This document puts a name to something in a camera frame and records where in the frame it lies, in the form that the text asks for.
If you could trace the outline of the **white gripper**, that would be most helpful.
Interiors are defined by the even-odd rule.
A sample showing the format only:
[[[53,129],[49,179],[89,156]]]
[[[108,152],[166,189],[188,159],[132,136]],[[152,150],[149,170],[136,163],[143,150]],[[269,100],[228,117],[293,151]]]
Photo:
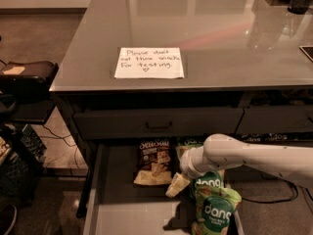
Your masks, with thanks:
[[[174,198],[183,191],[190,184],[190,178],[204,176],[209,171],[203,156],[203,147],[185,151],[180,159],[180,169],[184,174],[176,172],[165,192],[169,198]]]

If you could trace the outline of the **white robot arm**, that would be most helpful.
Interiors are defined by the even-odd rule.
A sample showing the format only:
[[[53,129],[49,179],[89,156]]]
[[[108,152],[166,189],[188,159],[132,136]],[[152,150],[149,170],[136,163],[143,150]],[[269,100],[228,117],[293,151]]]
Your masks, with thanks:
[[[304,188],[313,187],[313,148],[250,144],[225,134],[208,136],[203,145],[185,151],[165,195],[173,198],[191,179],[208,171],[246,165]]]

